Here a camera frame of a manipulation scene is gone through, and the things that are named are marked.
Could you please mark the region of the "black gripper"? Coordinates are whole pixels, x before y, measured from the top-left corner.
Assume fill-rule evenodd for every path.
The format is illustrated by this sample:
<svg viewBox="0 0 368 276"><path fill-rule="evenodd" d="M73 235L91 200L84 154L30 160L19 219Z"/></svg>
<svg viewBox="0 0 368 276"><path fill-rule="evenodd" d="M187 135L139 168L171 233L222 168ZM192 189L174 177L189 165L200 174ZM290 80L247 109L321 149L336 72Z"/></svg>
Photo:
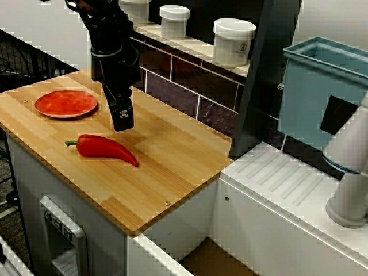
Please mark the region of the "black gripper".
<svg viewBox="0 0 368 276"><path fill-rule="evenodd" d="M94 47L91 48L91 78L101 82L114 130L117 132L134 127L132 90L127 88L122 91L110 91L108 87L115 85L130 87L140 81L139 59L139 52L131 43L123 44L115 52L101 52Z"/></svg>

